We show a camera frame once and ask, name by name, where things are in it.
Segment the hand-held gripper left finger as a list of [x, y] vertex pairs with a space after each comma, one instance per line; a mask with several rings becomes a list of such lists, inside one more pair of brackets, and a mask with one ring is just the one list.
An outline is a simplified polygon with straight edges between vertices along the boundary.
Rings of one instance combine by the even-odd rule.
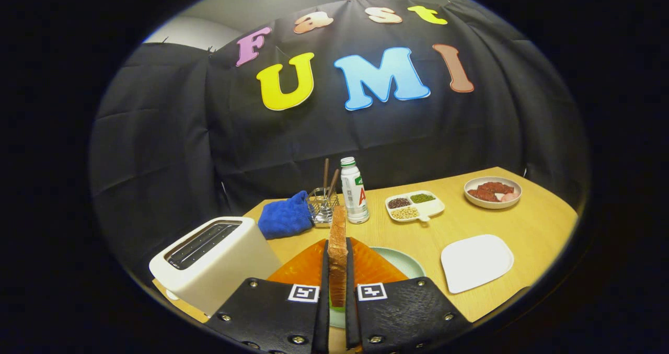
[[322, 239], [268, 279], [246, 278], [206, 323], [257, 353], [327, 353], [328, 241]]

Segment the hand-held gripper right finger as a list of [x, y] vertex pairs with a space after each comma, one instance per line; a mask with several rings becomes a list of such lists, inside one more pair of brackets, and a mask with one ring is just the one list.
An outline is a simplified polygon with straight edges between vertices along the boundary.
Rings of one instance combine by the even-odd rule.
[[435, 353], [473, 330], [427, 276], [409, 278], [349, 237], [345, 334], [361, 353]]

